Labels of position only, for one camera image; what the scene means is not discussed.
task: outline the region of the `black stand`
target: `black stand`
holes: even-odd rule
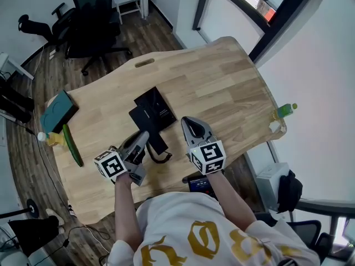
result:
[[[27,200],[26,205],[27,205],[27,208],[25,208],[23,210],[0,214],[0,219],[12,217],[12,216],[27,213],[27,212],[31,215],[32,218],[37,219],[39,217],[39,210],[38,210],[36,203],[34,203],[34,201],[32,199],[29,199],[29,200]]]

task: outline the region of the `cucumber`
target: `cucumber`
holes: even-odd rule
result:
[[[68,148],[70,152],[72,153],[73,158],[77,162],[78,166],[82,167],[84,166],[83,159],[78,151],[78,148],[73,140],[72,134],[70,133],[69,126],[67,124],[63,125],[63,134],[65,137],[65,140],[67,142]]]

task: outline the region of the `green bottle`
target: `green bottle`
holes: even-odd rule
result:
[[[293,114],[293,110],[297,108],[297,104],[285,104],[282,107],[275,109],[272,111],[272,119],[278,120],[280,118],[284,118],[287,115]]]

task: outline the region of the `wooden table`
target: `wooden table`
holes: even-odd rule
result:
[[[152,63],[144,65],[147,60]],[[272,139],[268,128],[276,108],[266,84],[237,41],[224,37],[204,47],[149,53],[126,62],[101,79],[70,91],[79,111],[68,123],[84,161],[79,167],[68,149],[54,147],[60,177],[78,219],[96,223],[114,211],[114,185],[93,164],[110,145],[119,146],[138,130],[128,112],[134,99],[157,86],[178,121],[160,135],[173,157],[156,164],[144,157],[148,174],[132,184],[134,202],[149,196],[180,191],[181,179],[196,172],[186,153],[180,119],[206,121],[222,140],[227,165],[250,148]]]

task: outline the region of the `bottle cap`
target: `bottle cap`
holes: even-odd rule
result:
[[[44,132],[39,132],[37,135],[37,139],[40,142],[44,142],[47,139],[47,134]]]

